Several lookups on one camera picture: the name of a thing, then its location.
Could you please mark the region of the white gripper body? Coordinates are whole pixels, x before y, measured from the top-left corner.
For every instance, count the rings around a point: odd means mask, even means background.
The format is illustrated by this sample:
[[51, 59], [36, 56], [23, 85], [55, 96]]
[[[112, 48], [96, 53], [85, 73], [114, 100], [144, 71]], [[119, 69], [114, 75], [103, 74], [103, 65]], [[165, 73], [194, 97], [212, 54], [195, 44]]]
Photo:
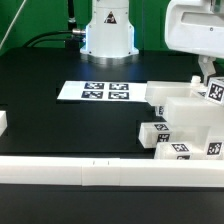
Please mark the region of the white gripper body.
[[171, 0], [165, 42], [172, 50], [224, 59], [224, 0]]

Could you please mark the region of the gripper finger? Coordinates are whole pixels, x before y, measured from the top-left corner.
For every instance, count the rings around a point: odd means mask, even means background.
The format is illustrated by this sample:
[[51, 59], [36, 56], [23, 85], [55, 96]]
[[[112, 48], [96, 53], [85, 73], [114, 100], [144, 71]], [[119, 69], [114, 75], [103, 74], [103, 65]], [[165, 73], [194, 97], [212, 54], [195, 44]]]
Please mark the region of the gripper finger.
[[211, 75], [214, 75], [216, 73], [216, 70], [213, 64], [214, 61], [215, 61], [215, 58], [211, 56], [200, 55], [198, 57], [198, 64], [203, 73], [203, 77], [204, 77], [203, 83], [205, 86], [208, 85], [208, 78]]

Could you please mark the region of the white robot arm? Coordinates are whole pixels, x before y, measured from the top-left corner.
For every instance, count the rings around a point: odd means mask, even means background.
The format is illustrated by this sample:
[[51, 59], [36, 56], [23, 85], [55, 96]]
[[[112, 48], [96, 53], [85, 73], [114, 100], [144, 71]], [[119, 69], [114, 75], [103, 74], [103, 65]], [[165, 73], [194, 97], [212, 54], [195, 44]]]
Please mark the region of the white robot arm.
[[[83, 34], [85, 60], [120, 64], [139, 54], [129, 0], [92, 0], [92, 19]], [[203, 75], [213, 75], [215, 59], [224, 59], [224, 0], [171, 0], [164, 35], [169, 49], [196, 54]]]

